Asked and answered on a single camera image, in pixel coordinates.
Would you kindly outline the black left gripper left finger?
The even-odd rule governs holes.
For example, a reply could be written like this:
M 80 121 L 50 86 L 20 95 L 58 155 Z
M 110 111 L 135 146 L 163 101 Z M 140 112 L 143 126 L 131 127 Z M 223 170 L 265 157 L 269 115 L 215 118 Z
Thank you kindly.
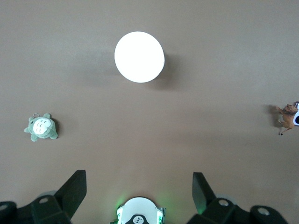
M 77 170 L 54 193 L 45 192 L 26 206 L 0 203 L 2 224 L 70 224 L 87 193 L 86 171 Z

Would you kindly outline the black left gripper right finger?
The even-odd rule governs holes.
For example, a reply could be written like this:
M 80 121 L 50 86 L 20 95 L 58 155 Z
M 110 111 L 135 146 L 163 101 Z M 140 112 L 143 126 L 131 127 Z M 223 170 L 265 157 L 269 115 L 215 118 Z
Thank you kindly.
M 192 177 L 192 198 L 197 210 L 189 224 L 286 224 L 275 209 L 255 205 L 250 211 L 241 209 L 230 200 L 217 197 L 201 172 Z

